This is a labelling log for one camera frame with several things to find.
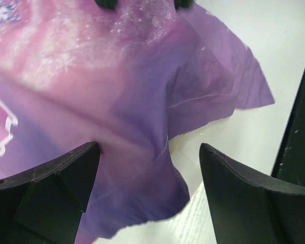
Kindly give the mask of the pink pillowcase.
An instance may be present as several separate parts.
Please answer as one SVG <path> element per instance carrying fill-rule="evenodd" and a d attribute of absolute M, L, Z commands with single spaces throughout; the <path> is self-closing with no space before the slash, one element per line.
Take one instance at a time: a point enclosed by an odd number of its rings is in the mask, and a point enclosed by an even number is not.
<path fill-rule="evenodd" d="M 97 142 L 77 243 L 177 215 L 190 195 L 169 141 L 273 103 L 251 50 L 196 3 L 0 1 L 0 179 Z"/>

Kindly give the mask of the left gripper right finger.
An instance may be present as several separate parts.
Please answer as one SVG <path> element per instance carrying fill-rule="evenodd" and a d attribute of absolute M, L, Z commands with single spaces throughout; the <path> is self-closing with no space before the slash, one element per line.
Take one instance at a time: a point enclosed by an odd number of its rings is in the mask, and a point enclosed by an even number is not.
<path fill-rule="evenodd" d="M 261 173 L 206 143 L 199 160 L 217 243 L 305 244 L 305 187 Z"/>

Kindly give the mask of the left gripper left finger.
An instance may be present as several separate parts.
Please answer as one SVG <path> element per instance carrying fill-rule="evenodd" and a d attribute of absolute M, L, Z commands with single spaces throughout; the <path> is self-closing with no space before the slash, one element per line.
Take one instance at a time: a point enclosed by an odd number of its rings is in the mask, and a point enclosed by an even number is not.
<path fill-rule="evenodd" d="M 74 243 L 100 159 L 96 142 L 0 179 L 0 243 Z"/>

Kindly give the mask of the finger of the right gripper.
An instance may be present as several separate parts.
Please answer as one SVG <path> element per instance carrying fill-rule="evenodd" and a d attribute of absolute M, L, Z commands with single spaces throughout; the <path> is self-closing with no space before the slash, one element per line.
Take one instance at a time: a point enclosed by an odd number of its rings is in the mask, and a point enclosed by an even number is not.
<path fill-rule="evenodd" d="M 174 7 L 176 11 L 188 10 L 192 7 L 194 0 L 174 0 Z"/>
<path fill-rule="evenodd" d="M 117 0 L 95 0 L 96 4 L 103 9 L 115 9 Z"/>

